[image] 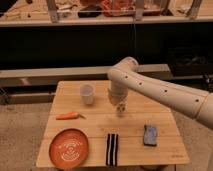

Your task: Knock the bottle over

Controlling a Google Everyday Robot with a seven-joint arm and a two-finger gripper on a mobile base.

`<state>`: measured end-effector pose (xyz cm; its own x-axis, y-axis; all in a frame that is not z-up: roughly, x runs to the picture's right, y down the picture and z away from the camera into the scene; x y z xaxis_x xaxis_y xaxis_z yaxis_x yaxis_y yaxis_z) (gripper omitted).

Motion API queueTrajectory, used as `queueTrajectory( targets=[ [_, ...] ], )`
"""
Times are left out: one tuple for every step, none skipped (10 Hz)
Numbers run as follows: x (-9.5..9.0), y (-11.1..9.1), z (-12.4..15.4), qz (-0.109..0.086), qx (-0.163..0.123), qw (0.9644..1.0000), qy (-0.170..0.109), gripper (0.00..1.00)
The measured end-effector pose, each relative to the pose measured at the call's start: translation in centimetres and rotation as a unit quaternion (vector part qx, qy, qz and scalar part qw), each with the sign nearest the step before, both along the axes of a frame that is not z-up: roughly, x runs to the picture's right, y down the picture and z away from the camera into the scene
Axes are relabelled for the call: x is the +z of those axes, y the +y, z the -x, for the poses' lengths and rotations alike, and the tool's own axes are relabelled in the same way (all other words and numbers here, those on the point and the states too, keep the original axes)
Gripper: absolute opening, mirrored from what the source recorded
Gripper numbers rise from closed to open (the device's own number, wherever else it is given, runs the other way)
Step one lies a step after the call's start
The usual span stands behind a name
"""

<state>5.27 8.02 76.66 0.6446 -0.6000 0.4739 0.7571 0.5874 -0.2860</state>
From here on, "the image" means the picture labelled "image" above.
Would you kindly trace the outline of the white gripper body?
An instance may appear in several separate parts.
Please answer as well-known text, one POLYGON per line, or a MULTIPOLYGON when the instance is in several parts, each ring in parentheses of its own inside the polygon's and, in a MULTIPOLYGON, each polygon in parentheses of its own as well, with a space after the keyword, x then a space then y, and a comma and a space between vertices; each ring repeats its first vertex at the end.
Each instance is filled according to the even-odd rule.
POLYGON ((110 82, 108 87, 108 97, 112 105, 116 106, 126 99, 128 95, 128 89, 119 83, 110 82))

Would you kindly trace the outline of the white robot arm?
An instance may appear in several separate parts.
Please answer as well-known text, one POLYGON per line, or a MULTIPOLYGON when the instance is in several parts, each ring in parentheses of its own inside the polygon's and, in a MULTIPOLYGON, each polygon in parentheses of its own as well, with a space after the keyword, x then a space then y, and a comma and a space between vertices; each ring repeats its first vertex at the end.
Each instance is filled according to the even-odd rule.
POLYGON ((135 58, 126 57, 108 70, 108 96, 113 105, 124 101, 131 89, 213 130, 213 93, 147 77, 138 68, 135 58))

